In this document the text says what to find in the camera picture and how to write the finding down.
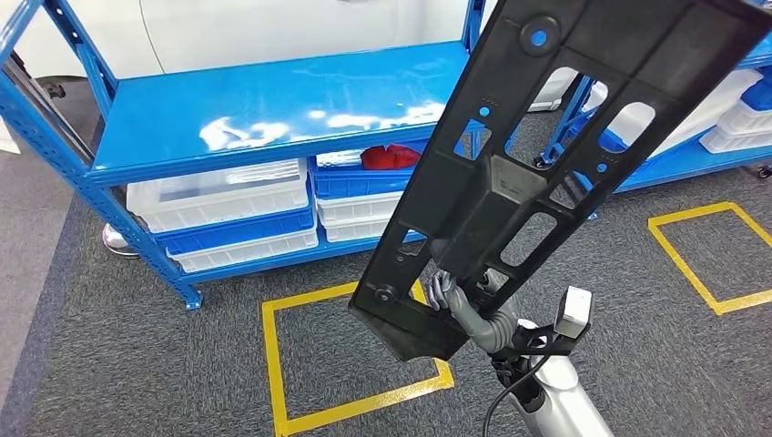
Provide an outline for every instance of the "storage bin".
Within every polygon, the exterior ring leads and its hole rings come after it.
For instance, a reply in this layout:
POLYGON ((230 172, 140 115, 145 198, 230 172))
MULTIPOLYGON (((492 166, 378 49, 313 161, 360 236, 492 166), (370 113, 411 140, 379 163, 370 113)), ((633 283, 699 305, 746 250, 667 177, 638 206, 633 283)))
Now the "storage bin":
POLYGON ((217 246, 212 249, 177 254, 167 250, 167 255, 178 262, 185 272, 191 273, 255 259, 274 257, 317 246, 319 246, 319 238, 317 237, 316 224, 314 224, 311 229, 217 246))
MULTIPOLYGON (((753 86, 761 75, 755 70, 736 70, 730 73, 718 86, 702 101, 702 103, 689 114, 675 130, 652 152, 651 156, 656 156, 669 148, 683 143, 694 135, 712 127, 725 112, 727 112, 740 96, 753 86)), ((605 100, 607 89, 604 84, 596 83, 593 85, 587 103, 583 106, 584 112, 589 112, 605 100)), ((609 123, 606 129, 611 137, 600 138, 600 141, 619 141, 618 145, 609 148, 613 151, 622 151, 620 147, 626 148, 637 138, 641 132, 648 126, 650 117, 644 107, 625 107, 617 117, 609 123)))
MULTIPOLYGON (((310 189, 310 180, 306 181, 306 192, 309 198, 313 196, 310 189)), ((154 237, 167 248, 169 254, 177 255, 247 240, 289 234, 313 228, 316 221, 314 217, 316 211, 313 205, 313 202, 309 202, 306 208, 225 221, 195 228, 172 230, 155 234, 154 237)))
POLYGON ((772 131, 772 109, 759 111, 740 100, 716 123, 730 135, 759 134, 772 131))
POLYGON ((710 153, 732 152, 747 148, 772 146, 772 132, 732 135, 714 127, 700 138, 700 144, 710 153))
POLYGON ((309 205, 306 159, 129 184, 127 209, 151 232, 192 228, 309 205))
POLYGON ((397 208, 402 191, 371 194, 354 198, 318 198, 322 226, 334 226, 342 221, 389 219, 397 208))
MULTIPOLYGON (((422 153, 426 148, 426 140, 400 145, 422 153)), ((365 170, 360 160, 363 151, 346 150, 310 158, 316 197, 350 198, 405 189, 415 166, 397 170, 365 170)))
POLYGON ((383 235, 391 218, 341 220, 334 225, 322 225, 327 232, 327 241, 350 241, 352 239, 371 239, 383 235))

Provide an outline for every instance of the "black cable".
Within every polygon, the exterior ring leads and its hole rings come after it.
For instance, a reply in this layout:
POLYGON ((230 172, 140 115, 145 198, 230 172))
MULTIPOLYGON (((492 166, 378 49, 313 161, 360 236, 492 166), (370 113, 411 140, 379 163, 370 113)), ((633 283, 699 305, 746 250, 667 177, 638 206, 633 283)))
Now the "black cable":
POLYGON ((544 355, 543 358, 539 360, 539 362, 537 362, 532 369, 530 369, 519 380, 513 382, 509 387, 502 390, 502 392, 496 396, 496 399, 491 402, 491 406, 488 407, 488 412, 485 413, 485 420, 482 421, 482 437, 488 437, 488 427, 491 426, 491 418, 493 417, 493 412, 496 411, 496 408, 498 408, 499 404, 502 403, 502 400, 506 397, 506 395, 513 392, 514 389, 519 387, 523 382, 531 379, 531 377, 534 376, 536 372, 542 368, 542 366, 544 366, 547 360, 549 360, 550 356, 551 355, 544 355))

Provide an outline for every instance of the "blue shelving unit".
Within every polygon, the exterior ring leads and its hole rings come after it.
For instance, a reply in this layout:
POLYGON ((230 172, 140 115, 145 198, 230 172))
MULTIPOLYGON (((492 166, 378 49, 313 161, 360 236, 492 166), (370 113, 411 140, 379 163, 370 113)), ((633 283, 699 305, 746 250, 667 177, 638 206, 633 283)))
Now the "blue shelving unit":
MULTIPOLYGON (((751 51, 737 68, 756 68, 762 66, 772 66, 772 34, 767 36, 751 51)), ((574 95, 566 106, 563 117, 547 146, 540 154, 541 159, 546 165, 553 164, 560 157, 564 152, 563 143, 570 135, 571 127, 586 117, 582 113, 581 108, 590 95, 590 88, 593 82, 593 79, 589 76, 580 76, 579 83, 574 95)), ((665 153, 648 159, 615 192, 652 187, 666 182, 705 175, 772 158, 772 145, 770 147, 711 154, 699 144, 701 136, 702 134, 691 137, 665 153)), ((584 189, 592 189, 591 182, 583 175, 575 173, 574 178, 584 189)))
MULTIPOLYGON (((329 243, 319 227, 317 248, 188 274, 160 242, 186 236, 147 232, 116 188, 426 139, 466 65, 483 5, 470 0, 460 41, 117 80, 66 0, 23 0, 0 31, 0 115, 196 309, 197 283, 374 249, 378 239, 329 243), (41 6, 83 63, 105 120, 95 156, 10 57, 41 6)), ((478 128, 467 131, 476 138, 478 128)))

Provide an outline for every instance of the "screw hole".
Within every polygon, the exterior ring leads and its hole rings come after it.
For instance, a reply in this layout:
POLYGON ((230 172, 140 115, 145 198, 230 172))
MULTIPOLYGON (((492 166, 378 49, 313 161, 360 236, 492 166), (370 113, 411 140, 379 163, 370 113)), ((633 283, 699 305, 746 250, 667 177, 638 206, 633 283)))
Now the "screw hole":
POLYGON ((542 29, 535 30, 531 34, 531 44, 537 47, 543 46, 547 42, 547 33, 542 29))

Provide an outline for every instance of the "yellow tape square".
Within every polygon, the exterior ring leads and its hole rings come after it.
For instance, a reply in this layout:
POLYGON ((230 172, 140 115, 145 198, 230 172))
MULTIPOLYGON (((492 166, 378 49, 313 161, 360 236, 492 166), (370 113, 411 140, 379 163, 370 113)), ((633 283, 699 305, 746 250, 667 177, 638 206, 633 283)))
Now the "yellow tape square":
MULTIPOLYGON (((317 302, 339 296, 351 294, 357 287, 357 282, 339 285, 325 290, 312 291, 288 298, 269 300, 262 303, 263 336, 266 343, 266 361, 268 364, 268 377, 270 387, 270 404, 273 411, 273 423, 276 437, 292 435, 319 428, 329 423, 349 419, 365 412, 372 412, 383 407, 414 399, 424 394, 442 389, 450 389, 453 386, 453 376, 448 363, 434 359, 437 366, 437 376, 425 381, 418 381, 399 389, 389 390, 368 398, 351 401, 320 412, 306 414, 304 416, 289 419, 287 406, 284 401, 284 382, 281 376, 281 363, 279 361, 279 340, 276 332, 275 312, 287 308, 298 307, 307 303, 317 302)), ((413 297, 426 304, 426 297, 421 284, 416 281, 412 286, 413 297)))
POLYGON ((707 205, 705 207, 692 208, 686 211, 674 212, 672 214, 665 214, 664 216, 652 217, 648 220, 649 231, 654 235, 654 238, 662 246, 667 255, 673 260, 675 265, 684 273, 692 286, 697 290, 702 299, 705 300, 707 305, 717 314, 722 315, 730 311, 742 310, 743 308, 753 307, 762 303, 772 301, 772 290, 760 291, 758 293, 749 294, 746 296, 740 296, 739 298, 733 298, 728 300, 716 300, 715 297, 708 291, 705 284, 696 276, 696 274, 689 268, 686 261, 681 258, 676 248, 670 244, 665 238, 665 235, 659 230, 659 227, 669 223, 675 223, 677 221, 694 219, 696 217, 706 216, 708 214, 714 214, 722 211, 732 211, 737 214, 756 234, 761 237, 770 247, 772 247, 772 237, 763 230, 758 223, 756 223, 748 214, 734 202, 720 202, 714 205, 707 205))

